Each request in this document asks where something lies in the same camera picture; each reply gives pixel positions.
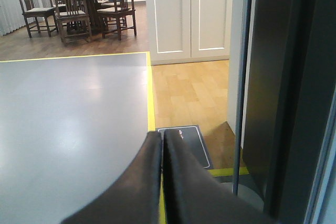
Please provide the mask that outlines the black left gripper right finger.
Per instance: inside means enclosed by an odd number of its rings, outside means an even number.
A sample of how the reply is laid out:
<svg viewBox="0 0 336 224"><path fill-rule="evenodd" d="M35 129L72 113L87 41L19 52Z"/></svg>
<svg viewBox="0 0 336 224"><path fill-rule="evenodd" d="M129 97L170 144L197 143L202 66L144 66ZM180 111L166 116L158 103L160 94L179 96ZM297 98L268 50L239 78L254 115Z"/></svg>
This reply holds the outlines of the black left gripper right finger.
<svg viewBox="0 0 336 224"><path fill-rule="evenodd" d="M166 130L163 145L168 223L275 223L216 181L196 160L179 131Z"/></svg>

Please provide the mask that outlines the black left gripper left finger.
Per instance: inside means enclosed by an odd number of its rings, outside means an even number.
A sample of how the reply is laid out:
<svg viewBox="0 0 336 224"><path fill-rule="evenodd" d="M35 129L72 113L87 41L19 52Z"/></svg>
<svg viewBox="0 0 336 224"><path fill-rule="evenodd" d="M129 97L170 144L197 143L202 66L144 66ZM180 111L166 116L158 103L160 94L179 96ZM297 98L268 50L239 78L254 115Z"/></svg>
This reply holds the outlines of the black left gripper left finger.
<svg viewBox="0 0 336 224"><path fill-rule="evenodd" d="M122 175L62 223L158 223L160 184L161 136L152 131Z"/></svg>

